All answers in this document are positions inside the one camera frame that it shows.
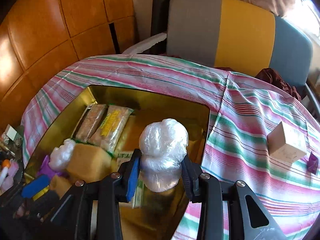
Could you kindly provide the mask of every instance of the table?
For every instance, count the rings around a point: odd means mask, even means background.
[[[45,84],[25,110],[24,165],[61,111],[87,86],[152,91],[205,104],[210,121],[202,169],[221,181],[244,180],[288,239],[302,239],[320,212],[320,178],[307,172],[320,157],[320,125],[282,90],[236,72],[153,55],[96,56],[74,63]],[[308,154],[288,166],[268,156],[267,135],[280,121],[305,135]],[[196,239],[200,204],[189,204],[173,239]],[[224,236],[228,214],[224,205]]]

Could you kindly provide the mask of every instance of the open box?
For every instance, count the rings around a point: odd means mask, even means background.
[[[34,178],[44,157],[72,136],[86,107],[92,103],[134,109],[121,133],[116,152],[133,151],[139,147],[140,134],[148,124],[173,118],[188,131],[187,152],[191,161],[201,162],[210,116],[207,106],[148,91],[91,85],[60,113],[46,131],[25,169],[26,179]],[[120,207],[124,240],[135,237],[170,239],[187,205],[188,198],[181,180],[176,187],[162,193],[155,193],[144,187],[141,208]]]

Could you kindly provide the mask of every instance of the blue gripper pad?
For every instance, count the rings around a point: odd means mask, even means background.
[[[32,198],[35,194],[43,190],[50,184],[50,178],[47,175],[40,175],[22,189],[21,196],[23,198]]]
[[[134,196],[134,192],[136,191],[137,188],[137,183],[138,183],[138,177],[139,177],[139,159],[135,159],[132,170],[130,173],[130,177],[128,179],[128,191],[127,191],[127,201],[130,202],[132,197]]]

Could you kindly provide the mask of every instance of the window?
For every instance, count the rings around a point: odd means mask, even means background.
[[[313,4],[310,0],[295,0],[294,8],[287,13],[284,19],[319,38],[319,18],[311,8]]]

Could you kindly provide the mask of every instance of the chair backrest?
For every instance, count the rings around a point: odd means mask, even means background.
[[[290,85],[307,80],[312,43],[278,16],[239,0],[170,0],[167,54],[255,76],[277,70]]]

